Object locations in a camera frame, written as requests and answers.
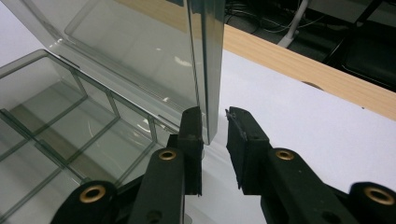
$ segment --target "clear plastic container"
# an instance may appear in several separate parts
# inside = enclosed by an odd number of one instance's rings
[[[1,72],[0,222],[49,222],[45,202],[59,206],[81,183],[128,183],[176,133],[44,50]]]
[[[169,125],[217,132],[224,0],[1,0],[53,54]]]

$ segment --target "brass screw insert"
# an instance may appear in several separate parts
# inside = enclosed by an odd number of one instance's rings
[[[291,152],[285,151],[285,150],[278,150],[278,151],[276,152],[276,155],[277,155],[281,160],[284,160],[284,161],[291,161],[291,160],[294,159],[294,155],[293,155]]]
[[[79,200],[82,203],[94,203],[101,199],[106,194],[106,189],[102,185],[90,186],[79,195]]]
[[[386,191],[374,187],[367,187],[364,189],[364,193],[371,200],[376,203],[382,203],[384,205],[393,205],[395,204],[395,199]]]
[[[174,150],[165,150],[159,155],[160,159],[163,161],[171,161],[176,157],[176,152]]]

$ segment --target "plastic box lid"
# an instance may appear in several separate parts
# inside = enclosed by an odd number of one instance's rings
[[[2,0],[55,56],[177,128],[217,131],[223,0]]]

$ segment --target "white table surface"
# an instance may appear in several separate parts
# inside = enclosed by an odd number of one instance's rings
[[[0,66],[44,48],[2,3],[0,30]],[[186,197],[193,223],[265,223],[260,197],[237,189],[225,148],[229,106],[248,110],[273,147],[298,152],[325,183],[346,192],[358,181],[396,190],[396,121],[224,50],[219,131],[205,147],[204,195]]]

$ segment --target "wooden tabletop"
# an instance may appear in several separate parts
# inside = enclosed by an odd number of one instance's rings
[[[254,35],[224,27],[224,48],[288,77],[309,82],[389,119],[396,120],[396,93],[316,62]]]

